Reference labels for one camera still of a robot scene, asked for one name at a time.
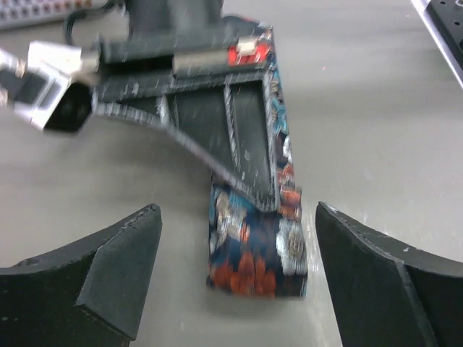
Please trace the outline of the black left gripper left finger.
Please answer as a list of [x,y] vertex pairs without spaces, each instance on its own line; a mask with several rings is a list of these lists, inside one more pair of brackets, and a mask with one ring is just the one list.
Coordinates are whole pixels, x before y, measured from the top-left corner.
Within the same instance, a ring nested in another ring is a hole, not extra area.
[[2,346],[128,346],[162,230],[150,204],[94,234],[1,269]]

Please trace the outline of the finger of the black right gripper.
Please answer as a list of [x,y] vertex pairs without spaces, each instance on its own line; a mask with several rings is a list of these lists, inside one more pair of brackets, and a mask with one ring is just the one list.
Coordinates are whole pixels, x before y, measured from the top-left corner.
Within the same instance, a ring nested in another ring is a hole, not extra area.
[[168,134],[257,209],[279,208],[269,78],[112,77],[93,100],[96,113]]

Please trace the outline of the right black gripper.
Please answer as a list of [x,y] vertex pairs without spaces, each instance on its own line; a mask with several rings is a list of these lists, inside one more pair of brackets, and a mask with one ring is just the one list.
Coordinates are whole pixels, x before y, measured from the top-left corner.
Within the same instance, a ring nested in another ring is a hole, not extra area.
[[100,44],[96,90],[274,90],[273,29],[219,17],[186,32],[136,34]]

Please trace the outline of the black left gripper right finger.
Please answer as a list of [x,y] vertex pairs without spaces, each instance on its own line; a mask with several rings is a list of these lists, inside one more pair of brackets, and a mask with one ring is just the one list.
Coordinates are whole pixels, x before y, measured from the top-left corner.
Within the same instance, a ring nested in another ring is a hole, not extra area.
[[315,228],[344,346],[461,346],[462,264],[319,202]]

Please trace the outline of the dark floral necktie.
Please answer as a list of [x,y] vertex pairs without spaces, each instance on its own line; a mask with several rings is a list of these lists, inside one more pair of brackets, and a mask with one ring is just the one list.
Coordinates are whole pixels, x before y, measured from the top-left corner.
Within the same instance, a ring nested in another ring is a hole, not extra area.
[[226,16],[224,21],[255,29],[270,45],[273,141],[282,201],[276,212],[262,213],[227,184],[213,181],[207,284],[211,289],[240,296],[305,298],[308,269],[302,227],[302,191],[294,179],[273,28],[232,15]]

